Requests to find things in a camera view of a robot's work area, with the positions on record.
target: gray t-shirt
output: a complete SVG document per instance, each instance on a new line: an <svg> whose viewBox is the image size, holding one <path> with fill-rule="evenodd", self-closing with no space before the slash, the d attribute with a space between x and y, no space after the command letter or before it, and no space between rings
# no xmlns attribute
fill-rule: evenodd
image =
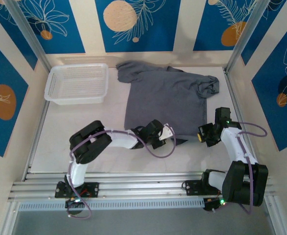
<svg viewBox="0 0 287 235"><path fill-rule="evenodd" d="M188 140L197 136L199 126L206 124L206 98L219 92L216 77L138 61L123 62L116 67L118 80L131 83L126 130L157 119L168 123L177 138Z"/></svg>

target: white plastic basket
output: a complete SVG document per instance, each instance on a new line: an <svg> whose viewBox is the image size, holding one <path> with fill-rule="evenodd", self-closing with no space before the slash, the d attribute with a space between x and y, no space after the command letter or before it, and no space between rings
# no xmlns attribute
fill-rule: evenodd
<svg viewBox="0 0 287 235"><path fill-rule="evenodd" d="M60 105L102 103L108 83L106 64L54 66L46 82L44 98Z"/></svg>

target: white work surface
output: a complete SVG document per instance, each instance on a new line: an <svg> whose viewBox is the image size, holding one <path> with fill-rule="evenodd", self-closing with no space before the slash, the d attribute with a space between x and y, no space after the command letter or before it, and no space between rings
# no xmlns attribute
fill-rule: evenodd
<svg viewBox="0 0 287 235"><path fill-rule="evenodd" d="M207 99L207 122L215 120L215 109L229 107L231 118L237 120L221 67L178 68L186 72L215 76L220 81L220 93ZM66 172L69 161L69 138L100 120L104 126L124 130L130 84L117 80L117 70L110 69L109 89L102 104L63 105L50 102L38 147L31 165L32 173ZM171 151L172 141L154 150L164 156ZM188 172L206 169L227 170L230 159L223 143L210 148L205 143L188 141L176 147L166 159L151 156L146 149L106 148L88 166L87 172Z"/></svg>

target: cable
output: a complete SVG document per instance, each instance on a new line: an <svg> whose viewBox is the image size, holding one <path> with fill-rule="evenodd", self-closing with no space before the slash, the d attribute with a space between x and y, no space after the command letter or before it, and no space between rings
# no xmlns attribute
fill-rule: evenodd
<svg viewBox="0 0 287 235"><path fill-rule="evenodd" d="M246 154L246 149L242 143L242 140L240 138L240 134L249 134L249 135L253 135L253 136L257 136L257 137L266 137L268 135L267 131L259 126L259 125L256 125L254 123L249 123L249 122L239 122L240 124L246 124L246 125L252 125L252 126L255 126L255 127L258 127L260 128L261 130L264 131L264 134L263 135L259 135L259 134L256 134L256 133L253 133L253 132L248 132L248 131L241 131L238 133L238 142L241 146L241 149L244 153L244 155ZM251 164L251 161L250 161L250 158L248 156L245 156L246 158L246 161L247 161L247 164L248 164L248 167L249 167L249 175L250 175L250 209L249 211L242 205L242 204L239 204L240 207L247 213L247 214L251 214L252 213L252 207L253 207L253 195L254 195L254 186L253 186L253 170L252 170L252 164Z"/></svg>
<svg viewBox="0 0 287 235"><path fill-rule="evenodd" d="M171 130L171 132L172 132L172 134L173 134L173 137L174 137L174 147L173 147L172 151L171 151L169 154L165 155L165 156L158 156L158 155L155 155L153 152L151 152L151 150L148 148L147 144L146 144L139 136L136 136L136 135L134 135L134 134L132 134L132 133L128 133L127 131L117 131L117 130L106 130L106 131L98 132L98 133L96 133L96 134L94 134L94 135L92 135L92 136L89 136L88 138L86 138L85 140L83 140L82 142L80 142L78 145L76 145L75 147L73 147L73 149L72 149L71 152L69 153L70 162L69 162L69 167L68 167L68 172L67 172L67 180L68 180L68 183L69 183L71 189L73 190L73 192L74 192L74 193L77 195L77 197L80 199L80 202L82 202L82 203L86 206L86 208L88 209L89 215L86 216L86 217L74 216L74 215L72 215L72 214L69 213L69 208L68 208L67 211L66 211L67 214L68 214L68 217L70 217L70 218L75 218L75 219L81 219L81 220L82 220L82 219L89 219L89 218L91 217L91 215L92 215L91 208L89 207L89 205L87 204L87 202L81 197L81 195L77 192L77 190L75 189L75 187L74 187L74 185L73 185L73 182L72 182L72 180L71 180L71 177L70 177L71 168L72 168L73 162L74 162L74 160L75 160L74 152L75 152L79 147L81 147L83 144L85 144L86 142L90 141L91 139L93 139L93 138L95 138L95 137L97 137L97 136L99 136L99 135L102 135L102 134L105 134L105 133L120 133L120 134L130 135L130 136L132 136L132 137L137 138L137 139L143 144L143 146L148 150L148 152L149 152L152 156L154 156L154 157L156 157L156 158L161 158L161 159L163 159L163 158L169 157L169 156L174 152L174 150L175 150L175 148L176 148L176 137L175 137L174 130L172 129L172 127L170 127L170 126L167 125L167 124L165 124L165 126L167 126L167 127Z"/></svg>

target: vent grille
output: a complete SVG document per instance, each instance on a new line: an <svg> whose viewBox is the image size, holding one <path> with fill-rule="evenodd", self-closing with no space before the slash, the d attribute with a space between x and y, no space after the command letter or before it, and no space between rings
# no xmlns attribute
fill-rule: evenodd
<svg viewBox="0 0 287 235"><path fill-rule="evenodd" d="M154 199L154 200L93 200L88 202L92 210L133 210L133 209L170 209L203 208L202 198L192 199ZM62 211L65 202L21 203L19 211Z"/></svg>

